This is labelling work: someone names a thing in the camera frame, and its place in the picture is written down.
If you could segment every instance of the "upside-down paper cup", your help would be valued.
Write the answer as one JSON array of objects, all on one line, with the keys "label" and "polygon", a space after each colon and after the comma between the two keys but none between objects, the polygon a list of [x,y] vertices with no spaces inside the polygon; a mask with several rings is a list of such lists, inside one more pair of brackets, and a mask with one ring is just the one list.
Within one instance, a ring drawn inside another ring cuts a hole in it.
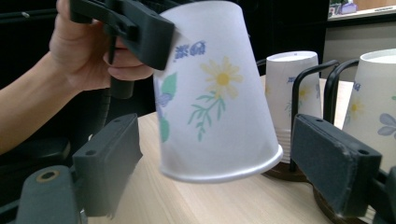
[{"label": "upside-down paper cup", "polygon": [[162,16],[176,32],[165,70],[154,73],[161,172],[219,183],[274,167],[282,148],[241,8],[204,1]]},{"label": "upside-down paper cup", "polygon": [[[313,51],[291,51],[267,58],[265,95],[276,136],[284,149],[282,162],[290,163],[291,97],[294,79],[305,69],[318,65]],[[298,112],[321,118],[318,74],[305,77],[300,84]]]},{"label": "upside-down paper cup", "polygon": [[380,152],[381,169],[396,165],[396,49],[361,55],[343,131]]}]

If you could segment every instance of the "finger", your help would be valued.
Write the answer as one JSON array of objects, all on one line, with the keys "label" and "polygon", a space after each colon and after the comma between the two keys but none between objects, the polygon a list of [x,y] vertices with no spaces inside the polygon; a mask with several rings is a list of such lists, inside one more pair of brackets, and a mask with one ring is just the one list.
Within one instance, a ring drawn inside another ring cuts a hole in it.
[{"label": "finger", "polygon": [[89,31],[89,24],[70,21],[69,0],[58,0],[56,8],[59,13],[56,18],[56,29],[59,36],[64,39],[76,39],[85,35]]},{"label": "finger", "polygon": [[119,80],[139,80],[150,77],[153,73],[153,69],[142,64],[137,67],[109,67],[108,73]]},{"label": "finger", "polygon": [[[108,64],[108,52],[104,56],[105,62]],[[114,51],[114,60],[112,67],[136,67],[142,65],[142,62],[132,54],[128,49],[116,49]]]},{"label": "finger", "polygon": [[126,46],[124,45],[122,39],[120,37],[117,37],[116,41],[116,48],[118,49],[126,49]]}]

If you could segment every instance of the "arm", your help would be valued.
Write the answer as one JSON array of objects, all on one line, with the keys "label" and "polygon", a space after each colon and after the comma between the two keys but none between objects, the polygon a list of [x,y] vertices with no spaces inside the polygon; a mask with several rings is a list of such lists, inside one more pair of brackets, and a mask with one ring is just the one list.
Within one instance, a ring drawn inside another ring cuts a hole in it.
[{"label": "arm", "polygon": [[28,138],[79,93],[52,66],[50,57],[48,53],[0,90],[0,154]]},{"label": "arm", "polygon": [[103,24],[71,22],[68,0],[58,0],[57,9],[49,53],[0,90],[0,154],[32,135],[80,92],[109,87],[110,76],[137,80],[152,74],[119,39],[114,62],[108,64]]}]

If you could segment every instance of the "human hand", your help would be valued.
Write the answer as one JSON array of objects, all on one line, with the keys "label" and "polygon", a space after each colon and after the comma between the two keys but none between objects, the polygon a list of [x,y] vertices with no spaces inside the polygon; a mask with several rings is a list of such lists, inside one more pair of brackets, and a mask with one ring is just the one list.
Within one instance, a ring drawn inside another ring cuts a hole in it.
[{"label": "human hand", "polygon": [[149,77],[153,70],[142,64],[118,38],[113,64],[108,64],[109,39],[103,24],[70,21],[69,0],[58,0],[58,16],[49,43],[50,57],[73,88],[89,91],[107,88],[110,76],[120,80]]}]

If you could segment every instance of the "shelf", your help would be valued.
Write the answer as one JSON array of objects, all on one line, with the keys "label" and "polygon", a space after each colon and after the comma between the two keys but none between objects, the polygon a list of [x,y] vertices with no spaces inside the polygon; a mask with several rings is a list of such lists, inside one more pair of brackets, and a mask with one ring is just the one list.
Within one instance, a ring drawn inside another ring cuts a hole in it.
[{"label": "shelf", "polygon": [[373,16],[381,16],[396,13],[396,6],[389,7],[379,7],[367,10],[360,10],[356,13],[350,13],[346,15],[333,15],[329,18],[329,21],[341,21],[341,20],[350,20],[357,18],[365,18],[365,17],[373,17]]}]

